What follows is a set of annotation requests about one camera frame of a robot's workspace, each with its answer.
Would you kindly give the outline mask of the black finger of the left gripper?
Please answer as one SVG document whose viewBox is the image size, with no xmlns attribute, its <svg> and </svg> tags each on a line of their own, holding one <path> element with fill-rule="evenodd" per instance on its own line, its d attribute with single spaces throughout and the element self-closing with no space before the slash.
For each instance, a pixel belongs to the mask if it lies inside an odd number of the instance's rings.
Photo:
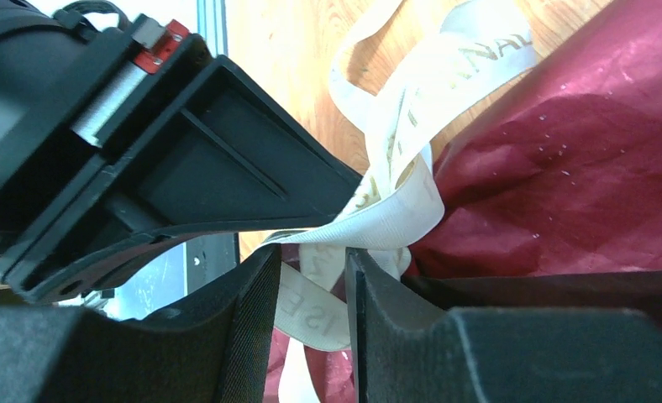
<svg viewBox="0 0 662 403">
<path fill-rule="evenodd" d="M 56 140 L 15 193 L 54 197 L 0 258 L 0 281 L 31 303 L 122 285 L 212 233 L 312 228 L 360 175 L 226 57 L 218 57 L 120 154 Z"/>
</svg>

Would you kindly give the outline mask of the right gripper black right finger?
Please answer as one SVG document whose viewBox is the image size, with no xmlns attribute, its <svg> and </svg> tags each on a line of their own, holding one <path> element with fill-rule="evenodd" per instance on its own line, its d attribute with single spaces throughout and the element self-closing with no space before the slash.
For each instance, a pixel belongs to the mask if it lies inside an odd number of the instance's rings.
<svg viewBox="0 0 662 403">
<path fill-rule="evenodd" d="M 662 402 L 662 271 L 345 285 L 361 402 Z"/>
</svg>

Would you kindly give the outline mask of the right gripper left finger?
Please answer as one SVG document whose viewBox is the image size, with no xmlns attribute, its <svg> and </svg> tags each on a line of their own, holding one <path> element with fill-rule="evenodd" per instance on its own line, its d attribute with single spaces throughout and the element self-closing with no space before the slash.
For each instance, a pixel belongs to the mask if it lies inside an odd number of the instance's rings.
<svg viewBox="0 0 662 403">
<path fill-rule="evenodd" d="M 77 306 L 0 306 L 0 402 L 260 402 L 281 250 L 143 320 Z"/>
</svg>

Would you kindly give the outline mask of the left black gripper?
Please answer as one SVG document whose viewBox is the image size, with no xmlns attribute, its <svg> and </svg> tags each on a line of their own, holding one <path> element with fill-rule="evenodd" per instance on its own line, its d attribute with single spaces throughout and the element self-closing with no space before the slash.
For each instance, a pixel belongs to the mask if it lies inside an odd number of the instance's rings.
<svg viewBox="0 0 662 403">
<path fill-rule="evenodd" d="M 178 21 L 109 1 L 0 1 L 0 222 L 64 210 L 212 60 Z"/>
</svg>

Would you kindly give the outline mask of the cream printed ribbon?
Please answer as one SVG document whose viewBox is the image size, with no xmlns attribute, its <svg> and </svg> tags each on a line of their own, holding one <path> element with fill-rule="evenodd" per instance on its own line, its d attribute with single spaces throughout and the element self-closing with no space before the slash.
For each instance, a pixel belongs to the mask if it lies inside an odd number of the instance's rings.
<svg viewBox="0 0 662 403">
<path fill-rule="evenodd" d="M 467 1 L 372 95 L 347 80 L 341 59 L 378 33 L 398 8 L 397 1 L 373 3 L 345 36 L 328 74 L 335 106 L 365 136 L 370 165 L 359 186 L 332 222 L 300 224 L 267 239 L 298 248 L 298 266 L 281 265 L 276 303 L 276 328 L 290 338 L 278 389 L 282 402 L 318 400 L 306 348 L 351 349 L 349 304 L 332 292 L 347 249 L 368 250 L 374 263 L 399 279 L 411 260 L 409 246 L 444 215 L 431 140 L 536 63 L 528 21 L 515 2 Z"/>
</svg>

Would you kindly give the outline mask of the dark red wrapping paper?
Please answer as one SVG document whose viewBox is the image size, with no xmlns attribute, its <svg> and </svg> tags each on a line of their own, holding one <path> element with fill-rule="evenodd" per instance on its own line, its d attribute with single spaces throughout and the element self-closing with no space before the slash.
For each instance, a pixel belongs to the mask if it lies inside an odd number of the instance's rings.
<svg viewBox="0 0 662 403">
<path fill-rule="evenodd" d="M 662 1 L 613 1 L 430 143 L 444 205 L 397 280 L 662 271 Z M 318 400 L 354 353 L 306 348 Z"/>
</svg>

